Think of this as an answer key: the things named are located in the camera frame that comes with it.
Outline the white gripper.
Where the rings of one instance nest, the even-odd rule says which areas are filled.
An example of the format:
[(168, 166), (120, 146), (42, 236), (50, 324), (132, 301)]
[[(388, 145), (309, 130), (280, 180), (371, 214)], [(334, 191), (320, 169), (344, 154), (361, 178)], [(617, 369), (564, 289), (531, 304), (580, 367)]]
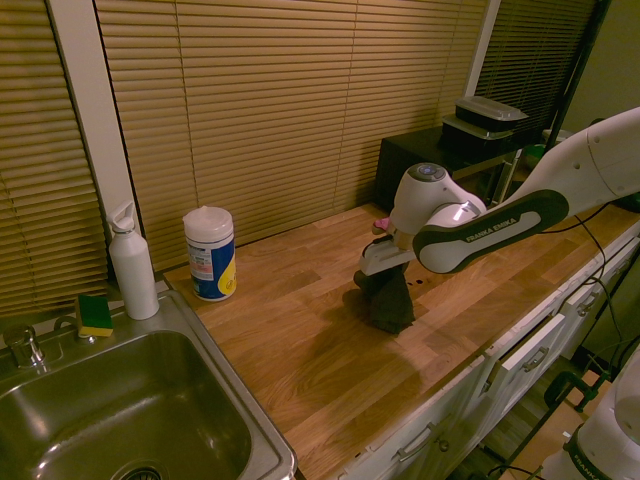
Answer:
[(397, 247), (392, 237), (377, 238), (364, 248), (359, 260), (361, 271), (354, 274), (353, 281), (363, 293), (369, 293), (371, 291), (369, 276), (413, 259), (415, 259), (414, 252)]

